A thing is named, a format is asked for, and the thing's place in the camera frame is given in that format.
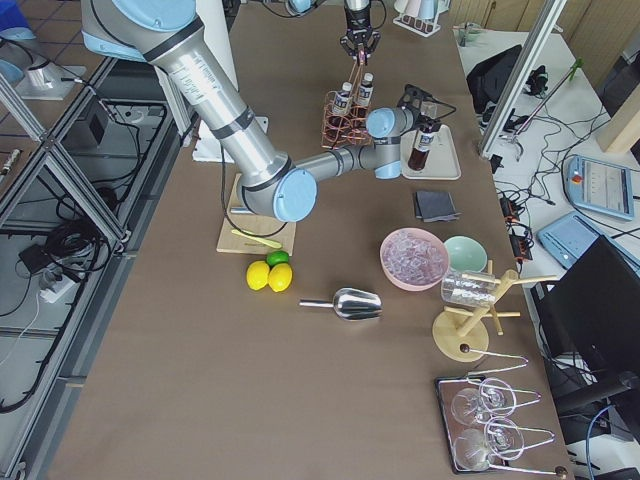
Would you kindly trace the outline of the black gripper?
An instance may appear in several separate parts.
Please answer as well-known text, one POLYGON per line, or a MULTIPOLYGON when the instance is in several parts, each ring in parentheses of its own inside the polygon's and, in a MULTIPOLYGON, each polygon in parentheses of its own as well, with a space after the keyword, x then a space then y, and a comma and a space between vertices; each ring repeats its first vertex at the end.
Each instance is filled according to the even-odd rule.
POLYGON ((424 129, 428 126, 440 126, 441 121, 435 115, 427 113, 426 104, 435 98, 427 91, 412 84, 404 86, 404 92, 397 102, 397 106, 408 119, 406 131, 424 129))
POLYGON ((351 58, 369 58, 380 41, 380 33, 372 28, 348 30, 339 40, 351 58))

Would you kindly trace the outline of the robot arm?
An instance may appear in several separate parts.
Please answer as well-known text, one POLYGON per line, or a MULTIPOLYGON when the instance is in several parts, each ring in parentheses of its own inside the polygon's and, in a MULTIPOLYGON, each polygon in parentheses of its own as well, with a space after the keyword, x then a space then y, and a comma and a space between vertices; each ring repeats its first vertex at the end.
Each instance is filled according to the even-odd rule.
MULTIPOLYGON (((260 4, 280 18, 297 19, 317 10, 323 1, 260 1, 260 4)), ((339 39, 340 45, 358 66, 366 65, 381 38, 371 22, 371 2, 345 0, 343 9, 346 27, 345 34, 339 39)))
POLYGON ((84 1, 85 46, 104 56, 149 63, 164 71, 241 172, 237 197, 249 211, 297 222, 313 209, 318 182, 353 170, 379 179, 401 173, 401 137, 425 125, 419 104, 430 94, 406 85, 394 108, 366 118, 370 145, 325 151, 301 164, 276 150, 205 42, 193 1, 84 1))

